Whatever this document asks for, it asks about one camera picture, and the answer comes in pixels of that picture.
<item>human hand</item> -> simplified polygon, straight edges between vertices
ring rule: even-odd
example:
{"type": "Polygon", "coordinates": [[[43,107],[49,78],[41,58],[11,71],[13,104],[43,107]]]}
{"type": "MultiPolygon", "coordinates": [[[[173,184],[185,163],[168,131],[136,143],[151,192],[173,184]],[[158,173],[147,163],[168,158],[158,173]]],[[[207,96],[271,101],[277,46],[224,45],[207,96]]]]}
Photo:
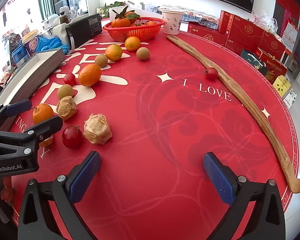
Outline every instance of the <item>human hand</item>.
{"type": "Polygon", "coordinates": [[[13,199],[11,177],[4,177],[2,178],[2,181],[4,186],[0,191],[0,197],[5,202],[10,202],[13,199]]]}

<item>fruit basket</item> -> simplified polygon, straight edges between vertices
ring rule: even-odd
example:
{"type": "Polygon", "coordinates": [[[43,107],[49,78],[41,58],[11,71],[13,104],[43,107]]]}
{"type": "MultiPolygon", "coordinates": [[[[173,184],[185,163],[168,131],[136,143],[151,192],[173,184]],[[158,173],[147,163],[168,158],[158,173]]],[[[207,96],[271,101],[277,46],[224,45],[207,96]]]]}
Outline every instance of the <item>fruit basket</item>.
{"type": "Polygon", "coordinates": [[[145,24],[148,21],[154,21],[157,24],[137,27],[112,28],[111,23],[108,23],[103,27],[103,29],[107,30],[111,38],[113,38],[115,41],[125,42],[126,39],[131,36],[138,37],[140,41],[147,41],[154,38],[159,33],[161,26],[165,24],[164,20],[151,17],[142,17],[140,20],[136,20],[135,24],[145,24]]]}

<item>dark red tomato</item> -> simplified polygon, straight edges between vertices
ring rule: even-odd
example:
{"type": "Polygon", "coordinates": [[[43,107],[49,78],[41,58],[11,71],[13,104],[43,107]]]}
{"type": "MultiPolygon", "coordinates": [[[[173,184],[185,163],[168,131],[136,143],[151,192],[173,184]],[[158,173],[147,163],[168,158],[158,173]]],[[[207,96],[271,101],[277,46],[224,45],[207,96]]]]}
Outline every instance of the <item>dark red tomato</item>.
{"type": "Polygon", "coordinates": [[[219,76],[218,70],[216,70],[215,68],[210,67],[206,69],[207,79],[214,81],[218,78],[218,76],[219,76]]]}
{"type": "Polygon", "coordinates": [[[63,79],[65,85],[74,86],[75,85],[75,75],[72,73],[69,73],[65,76],[63,79]]]}
{"type": "Polygon", "coordinates": [[[79,126],[68,126],[63,130],[62,142],[69,149],[77,148],[82,143],[82,132],[79,126]]]}

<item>wooden back scratcher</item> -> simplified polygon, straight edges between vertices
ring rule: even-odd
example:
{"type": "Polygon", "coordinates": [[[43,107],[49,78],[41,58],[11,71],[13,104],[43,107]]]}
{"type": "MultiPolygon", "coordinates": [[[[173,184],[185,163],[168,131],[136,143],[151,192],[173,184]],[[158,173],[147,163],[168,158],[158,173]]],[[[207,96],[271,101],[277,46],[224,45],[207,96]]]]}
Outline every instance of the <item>wooden back scratcher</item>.
{"type": "Polygon", "coordinates": [[[173,35],[167,35],[167,39],[172,41],[178,47],[183,49],[185,52],[189,53],[197,60],[199,60],[206,68],[213,67],[219,72],[219,79],[221,82],[240,100],[240,102],[247,108],[247,110],[252,114],[254,119],[257,121],[260,128],[263,130],[265,135],[268,137],[277,158],[279,160],[281,169],[285,175],[288,182],[288,186],[293,193],[300,193],[300,179],[294,175],[294,169],[291,160],[284,149],[284,146],[274,133],[270,123],[266,116],[259,110],[252,99],[247,95],[247,93],[239,86],[239,84],[234,81],[221,67],[217,64],[203,56],[194,47],[190,46],[188,43],[177,38],[173,35]]]}

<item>yellow box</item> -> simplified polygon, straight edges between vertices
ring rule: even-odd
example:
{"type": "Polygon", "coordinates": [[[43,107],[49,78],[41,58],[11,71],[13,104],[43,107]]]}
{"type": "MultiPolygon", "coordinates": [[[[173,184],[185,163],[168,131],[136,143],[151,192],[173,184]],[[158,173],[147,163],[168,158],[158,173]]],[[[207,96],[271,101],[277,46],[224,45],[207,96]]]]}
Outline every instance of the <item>yellow box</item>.
{"type": "Polygon", "coordinates": [[[284,76],[278,76],[272,86],[281,97],[283,97],[291,87],[289,81],[286,80],[284,76]]]}

